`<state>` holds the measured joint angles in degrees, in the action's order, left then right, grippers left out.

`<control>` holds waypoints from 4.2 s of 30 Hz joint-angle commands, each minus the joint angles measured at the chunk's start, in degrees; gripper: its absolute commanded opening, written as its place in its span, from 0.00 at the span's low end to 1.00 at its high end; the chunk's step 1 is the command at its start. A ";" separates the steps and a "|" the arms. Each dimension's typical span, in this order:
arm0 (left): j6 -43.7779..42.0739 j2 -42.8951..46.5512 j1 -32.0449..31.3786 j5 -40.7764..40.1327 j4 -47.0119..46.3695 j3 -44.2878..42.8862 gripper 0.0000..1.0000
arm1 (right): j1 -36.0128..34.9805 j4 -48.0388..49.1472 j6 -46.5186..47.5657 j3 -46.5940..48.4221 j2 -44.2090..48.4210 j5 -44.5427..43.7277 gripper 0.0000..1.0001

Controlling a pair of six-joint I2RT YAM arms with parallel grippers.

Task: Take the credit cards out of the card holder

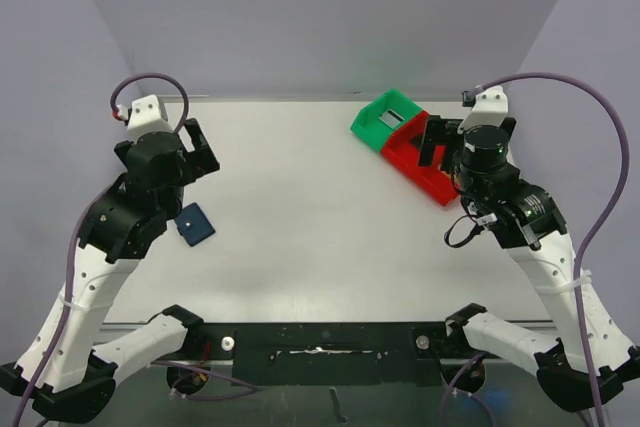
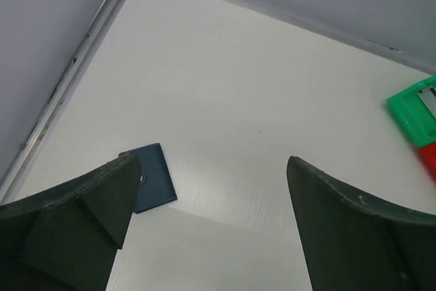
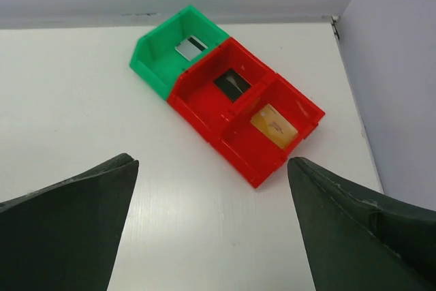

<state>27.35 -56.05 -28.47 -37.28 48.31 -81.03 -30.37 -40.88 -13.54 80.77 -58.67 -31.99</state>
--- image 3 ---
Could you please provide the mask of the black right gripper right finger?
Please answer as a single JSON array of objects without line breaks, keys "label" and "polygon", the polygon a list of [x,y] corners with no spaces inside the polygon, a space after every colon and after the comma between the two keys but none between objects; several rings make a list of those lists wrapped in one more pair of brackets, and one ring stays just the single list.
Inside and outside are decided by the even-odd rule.
[{"label": "black right gripper right finger", "polygon": [[304,157],[287,175],[316,290],[434,290],[435,212]]}]

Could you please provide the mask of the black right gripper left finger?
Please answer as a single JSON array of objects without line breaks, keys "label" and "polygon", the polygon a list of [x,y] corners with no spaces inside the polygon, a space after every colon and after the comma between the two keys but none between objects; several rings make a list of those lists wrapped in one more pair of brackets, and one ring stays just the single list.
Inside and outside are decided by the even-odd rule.
[{"label": "black right gripper left finger", "polygon": [[2,290],[107,290],[138,176],[117,155],[1,203]]}]

